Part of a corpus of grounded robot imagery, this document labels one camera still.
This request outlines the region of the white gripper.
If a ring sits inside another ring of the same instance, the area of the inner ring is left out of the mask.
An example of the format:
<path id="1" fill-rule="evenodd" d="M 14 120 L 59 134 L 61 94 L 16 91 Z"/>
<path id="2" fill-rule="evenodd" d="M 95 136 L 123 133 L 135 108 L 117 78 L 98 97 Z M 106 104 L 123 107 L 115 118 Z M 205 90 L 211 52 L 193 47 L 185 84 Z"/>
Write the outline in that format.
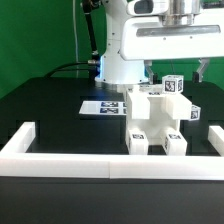
<path id="1" fill-rule="evenodd" d="M 192 81 L 200 83 L 210 57 L 224 56 L 224 6 L 204 9 L 201 0 L 132 0 L 123 26 L 120 53 L 125 60 L 145 60 L 155 84 L 151 60 L 200 58 Z"/>

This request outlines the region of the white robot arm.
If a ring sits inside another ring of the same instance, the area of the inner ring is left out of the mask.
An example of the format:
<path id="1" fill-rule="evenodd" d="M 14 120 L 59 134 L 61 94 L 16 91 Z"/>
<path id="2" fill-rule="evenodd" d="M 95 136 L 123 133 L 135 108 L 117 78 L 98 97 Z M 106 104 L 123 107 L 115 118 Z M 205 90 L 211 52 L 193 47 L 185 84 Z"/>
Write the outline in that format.
<path id="1" fill-rule="evenodd" d="M 200 82 L 212 57 L 224 56 L 224 0 L 82 0 L 92 57 L 93 78 L 106 84 L 152 82 L 154 60 L 193 59 Z M 106 14 L 106 50 L 97 49 L 91 12 Z"/>

